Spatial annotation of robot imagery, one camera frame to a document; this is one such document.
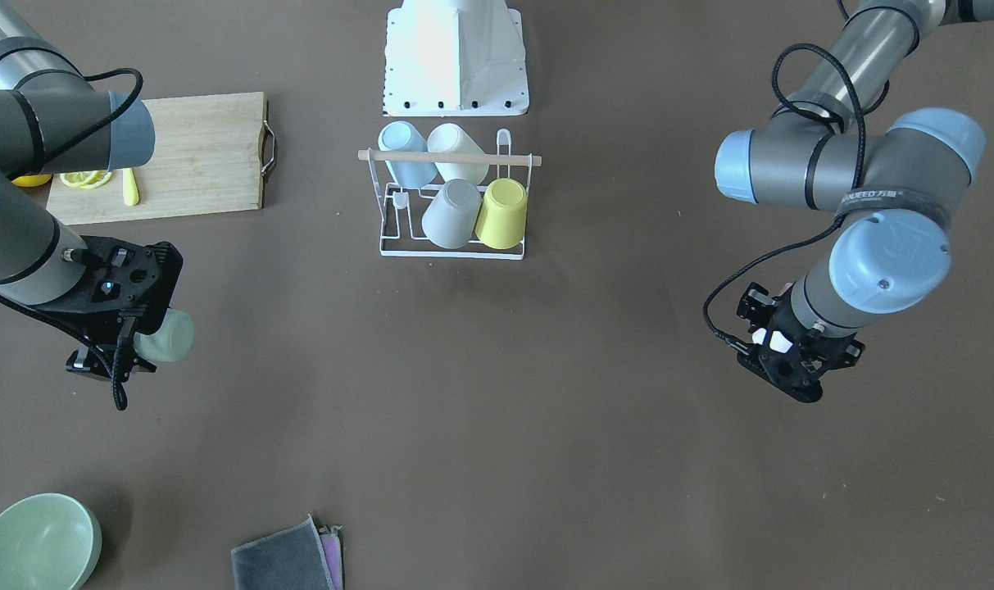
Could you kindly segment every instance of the green cup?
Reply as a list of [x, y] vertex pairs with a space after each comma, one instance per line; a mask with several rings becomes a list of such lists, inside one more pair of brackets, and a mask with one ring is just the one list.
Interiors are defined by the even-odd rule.
[[526, 187], [518, 180], [496, 179], [486, 187], [482, 209], [474, 224], [479, 242], [507, 250], [526, 236]]

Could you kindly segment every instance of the brown table surface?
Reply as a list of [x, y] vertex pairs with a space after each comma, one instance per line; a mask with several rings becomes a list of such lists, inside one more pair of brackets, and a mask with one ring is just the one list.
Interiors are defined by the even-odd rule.
[[[924, 40], [869, 117], [987, 131], [953, 271], [803, 406], [699, 310], [829, 221], [721, 197], [711, 168], [773, 111], [781, 49], [833, 43], [833, 2], [513, 2], [530, 113], [458, 122], [545, 158], [525, 261], [377, 253], [355, 152], [387, 122], [392, 0], [13, 4], [81, 70], [140, 68], [145, 98], [265, 91], [279, 136], [261, 211], [77, 228], [186, 257], [196, 345], [128, 411], [0, 307], [0, 512], [85, 501], [106, 540], [85, 589], [231, 588], [232, 547], [308, 512], [346, 526], [352, 589], [994, 588], [994, 23]], [[715, 306], [738, 334], [743, 287]]]

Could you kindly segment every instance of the blue joint cap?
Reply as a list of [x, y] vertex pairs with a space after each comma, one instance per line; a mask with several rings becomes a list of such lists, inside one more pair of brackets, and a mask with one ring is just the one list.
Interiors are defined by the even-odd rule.
[[945, 231], [923, 214], [887, 209], [856, 221], [835, 242], [831, 284], [848, 305], [892, 314], [923, 300], [949, 274]]
[[726, 135], [715, 157], [715, 184], [719, 192], [737, 201], [755, 204], [751, 187], [751, 134], [754, 129]]
[[920, 108], [895, 120], [889, 131], [894, 129], [913, 129], [938, 139], [962, 158], [969, 170], [969, 182], [977, 178], [985, 138], [981, 126], [971, 117], [950, 108]]
[[[111, 112], [118, 108], [127, 94], [111, 95]], [[148, 105], [136, 101], [129, 110], [111, 122], [111, 159], [107, 170], [143, 166], [155, 154], [155, 122]]]

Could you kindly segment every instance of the white cup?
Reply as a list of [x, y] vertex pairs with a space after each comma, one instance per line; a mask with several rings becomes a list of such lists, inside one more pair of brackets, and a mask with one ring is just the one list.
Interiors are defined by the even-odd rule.
[[[443, 123], [434, 128], [428, 135], [428, 151], [431, 153], [485, 153], [474, 139], [460, 125]], [[448, 164], [444, 161], [436, 164], [445, 182], [452, 179], [465, 179], [468, 183], [479, 186], [489, 173], [486, 164]]]
[[150, 362], [176, 362], [187, 356], [194, 344], [194, 322], [187, 312], [166, 310], [166, 318], [153, 334], [133, 335], [133, 348]]
[[[395, 120], [380, 130], [377, 144], [381, 151], [428, 151], [428, 142], [412, 123]], [[388, 161], [391, 178], [403, 189], [419, 189], [432, 183], [438, 168], [430, 161]]]
[[456, 250], [471, 240], [481, 206], [478, 187], [465, 179], [452, 179], [434, 195], [420, 224], [434, 246]]

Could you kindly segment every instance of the black cable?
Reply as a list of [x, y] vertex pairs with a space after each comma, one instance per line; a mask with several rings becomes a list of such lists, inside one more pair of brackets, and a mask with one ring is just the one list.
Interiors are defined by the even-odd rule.
[[886, 100], [887, 94], [889, 94], [889, 93], [890, 93], [890, 81], [889, 81], [889, 79], [887, 79], [887, 82], [885, 84], [883, 84], [883, 93], [879, 94], [879, 98], [875, 98], [875, 102], [872, 103], [872, 106], [870, 106], [867, 109], [865, 109], [865, 112], [863, 113], [863, 115], [864, 116], [871, 115], [872, 112], [875, 112], [875, 109], [880, 108], [880, 106], [882, 106], [882, 104], [883, 104], [883, 101]]
[[[851, 190], [856, 189], [857, 187], [860, 186], [860, 180], [861, 178], [863, 178], [864, 175], [865, 148], [867, 142], [865, 115], [867, 115], [867, 112], [860, 105], [860, 98], [857, 97], [857, 90], [856, 88], [853, 87], [853, 81], [852, 79], [850, 79], [850, 72], [848, 72], [846, 68], [842, 66], [842, 63], [840, 63], [838, 59], [835, 59], [834, 55], [831, 55], [830, 52], [827, 52], [826, 49], [819, 48], [819, 46], [816, 46], [812, 43], [798, 43], [790, 46], [790, 48], [788, 49], [785, 49], [784, 52], [781, 52], [781, 55], [777, 57], [777, 61], [775, 61], [774, 63], [773, 74], [770, 75], [770, 86], [773, 86], [774, 96], [777, 97], [778, 101], [780, 101], [782, 107], [787, 108], [789, 111], [795, 112], [799, 116], [804, 116], [806, 117], [806, 119], [809, 120], [819, 120], [819, 122], [822, 123], [838, 123], [840, 125], [841, 131], [842, 132], [846, 131], [847, 122], [845, 120], [842, 120], [840, 116], [834, 115], [834, 113], [830, 113], [830, 116], [819, 116], [818, 113], [814, 113], [811, 111], [803, 111], [803, 109], [797, 107], [796, 105], [793, 105], [792, 101], [789, 101], [788, 98], [784, 96], [784, 93], [782, 93], [780, 84], [778, 83], [778, 74], [780, 74], [781, 71], [781, 64], [784, 63], [785, 57], [792, 55], [792, 53], [794, 52], [800, 52], [801, 50], [806, 50], [807, 52], [814, 52], [816, 53], [816, 55], [822, 57], [823, 60], [827, 61], [827, 63], [831, 64], [831, 66], [838, 73], [838, 75], [840, 75], [840, 78], [842, 78], [842, 82], [846, 86], [846, 93], [850, 98], [850, 106], [853, 108], [854, 119], [856, 119], [857, 123], [857, 161], [856, 164], [854, 165], [853, 180], [850, 184]], [[879, 100], [876, 101], [875, 105], [871, 107], [872, 111], [874, 110], [874, 108], [878, 107], [880, 103], [882, 103], [883, 98], [885, 98], [887, 89], [889, 89], [889, 83], [887, 83], [887, 86], [883, 89], [883, 96], [879, 97]], [[725, 281], [722, 281], [722, 283], [719, 284], [714, 291], [711, 291], [710, 295], [707, 296], [707, 299], [704, 299], [704, 305], [701, 306], [701, 313], [704, 316], [704, 324], [707, 325], [707, 328], [709, 328], [710, 331], [713, 334], [715, 334], [715, 336], [718, 339], [722, 340], [723, 343], [726, 343], [730, 347], [732, 347], [733, 350], [736, 350], [738, 352], [747, 352], [748, 351], [747, 343], [745, 343], [740, 338], [733, 336], [732, 334], [723, 332], [722, 329], [718, 329], [717, 326], [715, 325], [715, 322], [711, 321], [711, 316], [709, 313], [709, 306], [711, 305], [711, 302], [713, 302], [715, 298], [717, 298], [719, 293], [722, 292], [723, 288], [728, 287], [731, 283], [733, 283], [733, 281], [740, 279], [741, 275], [743, 275], [744, 273], [748, 272], [751, 269], [754, 269], [755, 266], [761, 265], [762, 262], [769, 261], [770, 258], [773, 258], [775, 256], [780, 256], [785, 252], [796, 250], [798, 247], [806, 247], [812, 245], [812, 243], [821, 242], [822, 239], [827, 238], [829, 235], [835, 233], [835, 231], [837, 231], [838, 228], [841, 228], [842, 222], [845, 219], [846, 219], [846, 214], [835, 216], [833, 223], [831, 223], [831, 225], [828, 225], [828, 228], [826, 230], [824, 230], [819, 234], [816, 234], [813, 238], [804, 239], [801, 240], [801, 242], [792, 243], [792, 245], [784, 247], [778, 247], [777, 250], [767, 252], [766, 254], [763, 254], [762, 256], [756, 258], [754, 261], [748, 262], [748, 264], [744, 265], [739, 271], [733, 273], [733, 275], [730, 275], [728, 279], [726, 279]]]
[[[65, 143], [56, 149], [44, 153], [44, 156], [41, 157], [41, 167], [44, 167], [44, 165], [50, 163], [50, 161], [62, 156], [62, 154], [67, 150], [85, 141], [89, 135], [95, 134], [96, 131], [107, 127], [107, 125], [113, 123], [119, 116], [124, 115], [125, 112], [133, 106], [133, 103], [136, 102], [136, 98], [139, 98], [140, 96], [140, 91], [143, 89], [143, 75], [140, 74], [139, 70], [135, 70], [132, 67], [119, 67], [118, 70], [104, 71], [103, 74], [87, 75], [84, 79], [85, 82], [96, 82], [100, 79], [115, 78], [118, 77], [118, 75], [132, 75], [132, 77], [136, 79], [136, 84], [134, 84], [133, 90], [130, 91], [129, 96], [125, 97], [125, 100], [122, 101], [122, 103], [118, 105], [114, 111], [111, 111], [110, 115], [104, 116], [103, 119], [97, 120], [96, 123], [92, 123], [89, 127], [85, 128], [85, 130], [82, 130], [80, 134], [74, 135], [73, 138], [67, 139]], [[9, 180], [13, 180], [20, 178], [22, 175], [28, 175], [31, 172], [39, 171], [40, 168], [39, 170], [24, 168], [24, 170], [20, 172], [12, 173], [12, 175], [9, 175], [8, 178]]]
[[78, 343], [81, 343], [85, 347], [87, 347], [89, 351], [93, 354], [93, 356], [99, 359], [100, 365], [103, 365], [103, 369], [107, 371], [107, 376], [111, 377], [111, 393], [113, 393], [115, 398], [115, 406], [118, 407], [119, 411], [125, 410], [125, 408], [129, 406], [129, 400], [127, 400], [125, 395], [125, 388], [123, 388], [121, 383], [118, 383], [116, 388], [115, 380], [117, 373], [115, 373], [115, 366], [118, 361], [117, 358], [115, 358], [115, 363], [111, 363], [110, 360], [107, 359], [107, 352], [103, 351], [103, 348], [100, 347], [99, 344], [94, 343], [93, 340], [89, 338], [89, 336], [80, 334], [76, 332], [74, 329], [69, 328], [69, 326], [61, 324], [61, 322], [55, 321], [54, 319], [48, 317], [43, 313], [39, 313], [36, 310], [30, 309], [29, 307], [21, 306], [20, 303], [16, 303], [13, 300], [9, 299], [8, 297], [3, 296], [2, 294], [0, 294], [0, 303], [2, 303], [2, 305], [5, 307], [9, 307], [9, 309], [13, 310], [14, 312], [21, 313], [22, 315], [25, 315], [31, 319], [40, 321], [41, 324], [50, 325], [52, 326], [52, 328], [58, 329], [58, 331], [61, 331], [67, 336], [72, 337], [74, 340], [77, 340]]
[[[78, 70], [78, 66], [74, 65], [73, 63], [70, 63], [70, 60], [66, 59], [66, 56], [63, 55], [63, 53], [59, 52], [59, 50], [55, 49], [51, 44], [48, 44], [48, 42], [44, 41], [43, 39], [32, 40], [32, 44], [30, 45], [20, 45], [18, 46], [18, 48], [11, 48], [6, 50], [5, 52], [1, 52], [0, 64], [2, 63], [2, 60], [5, 59], [5, 57], [9, 57], [10, 55], [14, 55], [14, 53], [20, 53], [20, 52], [51, 53], [51, 55], [59, 57], [59, 59], [61, 59], [63, 63], [69, 65], [71, 70], [77, 72], [77, 74], [75, 75], [77, 75], [78, 78], [81, 78], [81, 70]], [[20, 83], [16, 83], [14, 89], [20, 89]]]
[[118, 408], [118, 411], [129, 407], [129, 399], [125, 395], [125, 388], [121, 386], [119, 367], [125, 365], [125, 359], [129, 355], [129, 351], [132, 351], [132, 348], [132, 338], [119, 336], [118, 343], [114, 348], [114, 370], [108, 372], [111, 374], [111, 395], [114, 396], [114, 406]]

